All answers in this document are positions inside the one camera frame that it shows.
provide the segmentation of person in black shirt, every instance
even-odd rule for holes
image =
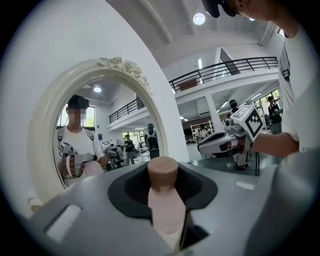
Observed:
[[[282,110],[279,109],[278,105],[274,102],[274,98],[272,96],[268,97],[268,102],[270,103],[268,110],[269,119],[271,122],[271,132],[272,134],[280,134],[282,133],[282,118],[280,116]]]
[[[144,141],[150,151],[150,159],[156,158],[160,155],[158,136],[154,128],[155,126],[152,123],[149,123],[148,131],[144,135]]]
[[[237,108],[238,103],[236,102],[235,99],[230,100],[230,101],[229,101],[229,105],[230,105],[230,108],[232,108],[232,110],[231,110],[232,114],[236,113],[236,112],[239,110],[239,108]],[[231,114],[231,113],[228,113],[227,118],[230,118],[230,116],[231,116],[232,114]]]
[[[125,160],[124,160],[124,165],[128,166],[129,165],[129,160],[131,160],[131,164],[135,164],[135,159],[134,159],[134,154],[135,154],[135,146],[133,141],[130,139],[130,135],[127,134],[125,136]]]

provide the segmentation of round ceiling light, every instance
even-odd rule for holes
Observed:
[[[102,90],[100,87],[95,87],[93,88],[93,90],[96,92],[96,93],[100,93]]]
[[[193,16],[193,23],[196,25],[202,25],[206,21],[206,16],[202,13],[197,13]]]

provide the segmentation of wooden cap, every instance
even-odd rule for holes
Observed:
[[[149,180],[151,187],[158,190],[159,187],[175,187],[178,175],[178,163],[171,157],[159,156],[149,161]]]

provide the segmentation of black metal railing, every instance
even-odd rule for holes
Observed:
[[[278,67],[277,57],[255,57],[234,59],[210,65],[179,76],[169,81],[174,93],[190,89],[203,83],[233,76],[257,69],[274,69]]]
[[[121,117],[125,115],[129,115],[130,112],[142,109],[144,107],[145,104],[142,102],[142,100],[140,98],[136,98],[135,100],[123,106],[113,114],[109,115],[110,124],[116,120],[119,120]]]

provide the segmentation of wooden knob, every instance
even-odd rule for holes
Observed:
[[[175,187],[178,174],[178,163],[171,157],[159,156],[149,161],[149,180],[151,187],[156,191],[160,187]]]

